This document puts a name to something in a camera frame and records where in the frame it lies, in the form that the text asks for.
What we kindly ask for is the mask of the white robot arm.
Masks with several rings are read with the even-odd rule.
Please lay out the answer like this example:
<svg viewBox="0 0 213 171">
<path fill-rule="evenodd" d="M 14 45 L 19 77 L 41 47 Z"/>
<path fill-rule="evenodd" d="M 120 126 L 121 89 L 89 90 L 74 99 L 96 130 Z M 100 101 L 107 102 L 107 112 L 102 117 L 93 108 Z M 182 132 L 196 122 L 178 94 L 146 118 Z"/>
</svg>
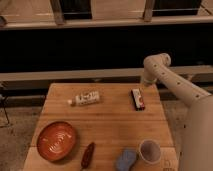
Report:
<svg viewBox="0 0 213 171">
<path fill-rule="evenodd" d="M 178 171 L 213 171 L 213 94 L 169 69 L 167 53 L 143 60 L 146 86 L 163 83 L 187 107 Z"/>
</svg>

